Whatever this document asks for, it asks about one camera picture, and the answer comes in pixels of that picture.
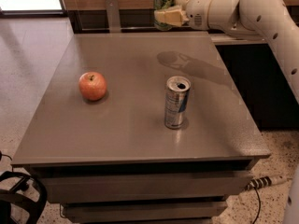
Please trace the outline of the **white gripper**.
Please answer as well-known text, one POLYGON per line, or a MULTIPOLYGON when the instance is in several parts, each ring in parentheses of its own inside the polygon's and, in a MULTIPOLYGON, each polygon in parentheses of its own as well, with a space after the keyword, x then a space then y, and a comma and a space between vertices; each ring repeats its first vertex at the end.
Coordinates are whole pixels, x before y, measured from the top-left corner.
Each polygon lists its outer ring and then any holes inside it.
POLYGON ((189 26, 194 30, 206 31, 209 29, 208 11, 212 1, 176 0, 177 6, 155 10, 154 18, 158 22, 177 27, 189 22, 189 26))

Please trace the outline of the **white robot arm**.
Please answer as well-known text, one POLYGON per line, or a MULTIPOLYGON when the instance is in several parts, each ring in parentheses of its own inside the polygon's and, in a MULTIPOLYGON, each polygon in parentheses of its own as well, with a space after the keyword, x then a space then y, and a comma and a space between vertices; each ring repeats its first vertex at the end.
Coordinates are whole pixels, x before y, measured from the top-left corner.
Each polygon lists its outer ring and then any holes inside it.
POLYGON ((264 40, 299 102, 299 27, 283 0, 174 0, 154 10, 154 19, 171 27, 221 30, 246 40, 264 40))

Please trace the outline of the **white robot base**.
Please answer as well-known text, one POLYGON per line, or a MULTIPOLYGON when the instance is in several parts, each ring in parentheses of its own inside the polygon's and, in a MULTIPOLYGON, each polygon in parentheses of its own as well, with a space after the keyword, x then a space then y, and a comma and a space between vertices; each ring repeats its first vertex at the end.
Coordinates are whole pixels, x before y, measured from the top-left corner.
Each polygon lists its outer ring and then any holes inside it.
POLYGON ((282 224, 299 224, 299 166, 292 179, 282 224))

